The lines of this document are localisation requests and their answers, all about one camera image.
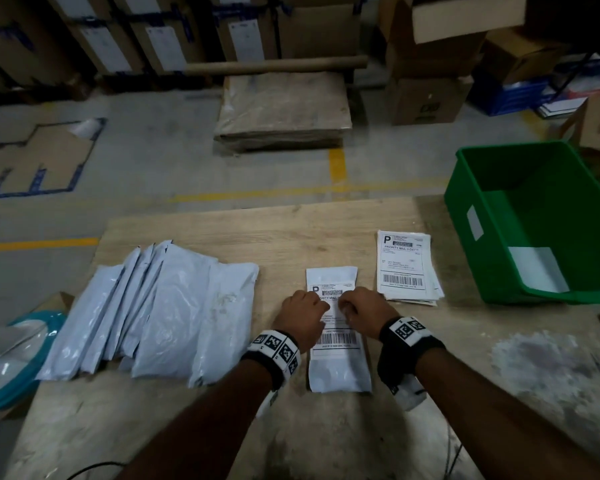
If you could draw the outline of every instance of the wooden table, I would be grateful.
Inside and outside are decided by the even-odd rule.
[[[255,262],[260,275],[251,332],[256,335],[272,322],[284,297],[304,289],[305,268],[358,266],[358,284],[373,288],[380,229],[432,235],[434,266],[447,297],[436,308],[398,308],[421,319],[451,352],[499,385],[515,391],[492,366],[492,347],[515,333],[570,335],[581,359],[586,361],[589,350],[600,356],[595,307],[488,306],[480,300],[442,196],[115,219],[93,263],[119,264],[134,246],[164,239],[223,262]],[[375,366],[379,343],[371,340],[369,349]],[[306,388],[305,366],[303,361],[272,410],[254,421],[231,478],[442,477],[448,429],[432,400],[403,413],[375,371],[373,395],[313,394]],[[587,392],[589,402],[555,411],[545,407],[541,394],[520,396],[600,455],[600,377],[592,363],[586,367],[584,373],[594,385]],[[200,393],[187,389],[184,381],[132,380],[128,372],[115,370],[67,383],[43,383],[6,478],[39,480],[52,472],[49,479],[64,480],[98,461],[128,461]],[[458,478],[478,476],[466,453],[456,472]],[[89,478],[113,475],[108,470]]]

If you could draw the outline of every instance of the wristband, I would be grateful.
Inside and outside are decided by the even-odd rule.
[[[278,330],[264,330],[247,347],[240,360],[251,359],[262,364],[271,374],[272,390],[278,390],[300,365],[296,341]]]
[[[418,359],[429,349],[445,345],[414,317],[398,317],[384,324],[380,331],[383,350],[386,347],[392,356],[400,356],[400,369],[408,374],[415,371]]]

